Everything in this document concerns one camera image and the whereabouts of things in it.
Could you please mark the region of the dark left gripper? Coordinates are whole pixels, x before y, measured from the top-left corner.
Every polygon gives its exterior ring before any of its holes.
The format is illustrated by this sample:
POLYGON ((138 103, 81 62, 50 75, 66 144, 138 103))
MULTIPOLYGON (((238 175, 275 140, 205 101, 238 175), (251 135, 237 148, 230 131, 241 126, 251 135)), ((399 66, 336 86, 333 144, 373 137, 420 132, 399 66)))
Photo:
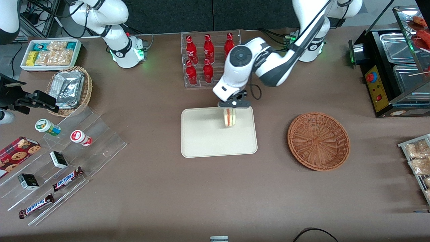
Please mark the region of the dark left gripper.
POLYGON ((246 100, 247 95, 247 90, 242 90, 241 92, 232 95, 227 101, 219 101, 218 107, 225 109, 249 108, 251 106, 251 102, 246 100))

